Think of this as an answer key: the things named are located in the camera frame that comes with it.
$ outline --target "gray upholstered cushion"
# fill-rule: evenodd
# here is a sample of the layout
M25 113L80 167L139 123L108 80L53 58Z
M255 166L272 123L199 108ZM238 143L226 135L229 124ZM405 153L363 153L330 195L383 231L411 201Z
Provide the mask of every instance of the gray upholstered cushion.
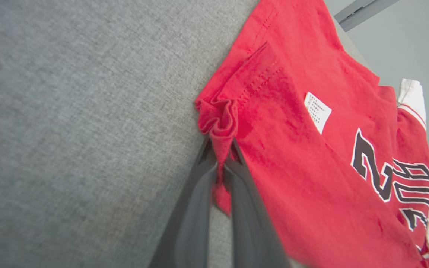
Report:
M193 100L256 3L0 1L0 267L148 266L203 139Z

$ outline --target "white fabric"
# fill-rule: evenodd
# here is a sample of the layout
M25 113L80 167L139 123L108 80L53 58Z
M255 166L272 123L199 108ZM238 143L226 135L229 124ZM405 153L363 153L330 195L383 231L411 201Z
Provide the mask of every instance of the white fabric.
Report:
M419 81L403 78L400 83L400 96L398 108L412 114L426 129L425 99L423 88Z

